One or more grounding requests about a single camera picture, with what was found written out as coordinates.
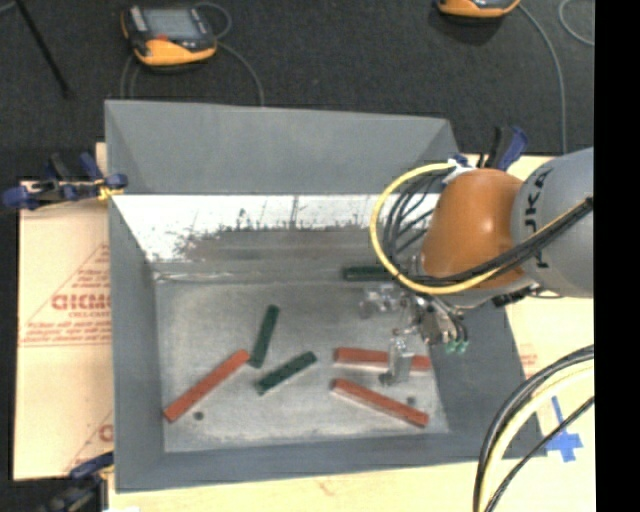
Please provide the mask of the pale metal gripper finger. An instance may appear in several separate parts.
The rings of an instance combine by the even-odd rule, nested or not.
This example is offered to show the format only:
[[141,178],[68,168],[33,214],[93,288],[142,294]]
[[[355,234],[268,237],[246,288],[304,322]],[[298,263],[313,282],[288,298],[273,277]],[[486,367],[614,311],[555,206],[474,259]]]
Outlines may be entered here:
[[393,386],[406,382],[410,377],[414,355],[404,338],[394,337],[389,342],[387,369],[379,375],[380,383]]
[[395,284],[381,283],[369,286],[364,289],[364,295],[359,302],[359,316],[369,319],[377,314],[396,312],[404,303],[404,292]]

